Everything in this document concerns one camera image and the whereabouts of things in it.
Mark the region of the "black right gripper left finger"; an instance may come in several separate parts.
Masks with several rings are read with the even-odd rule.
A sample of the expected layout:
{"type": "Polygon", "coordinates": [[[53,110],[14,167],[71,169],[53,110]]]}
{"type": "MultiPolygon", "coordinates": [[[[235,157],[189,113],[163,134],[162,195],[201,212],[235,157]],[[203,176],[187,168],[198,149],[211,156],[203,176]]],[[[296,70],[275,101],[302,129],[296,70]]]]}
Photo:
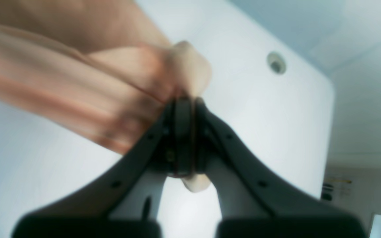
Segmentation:
{"type": "Polygon", "coordinates": [[[13,238],[160,238],[165,179],[192,174],[192,101],[171,101],[106,173],[17,223],[13,238]]]}

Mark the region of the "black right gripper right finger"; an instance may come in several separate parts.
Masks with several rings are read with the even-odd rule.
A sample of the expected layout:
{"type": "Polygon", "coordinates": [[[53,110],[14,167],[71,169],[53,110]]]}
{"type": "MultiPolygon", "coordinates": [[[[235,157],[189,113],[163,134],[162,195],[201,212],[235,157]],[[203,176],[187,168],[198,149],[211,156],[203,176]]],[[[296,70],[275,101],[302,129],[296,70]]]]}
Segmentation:
{"type": "Polygon", "coordinates": [[[217,238],[365,238],[360,221],[286,182],[195,100],[195,171],[216,188],[217,238]]]}

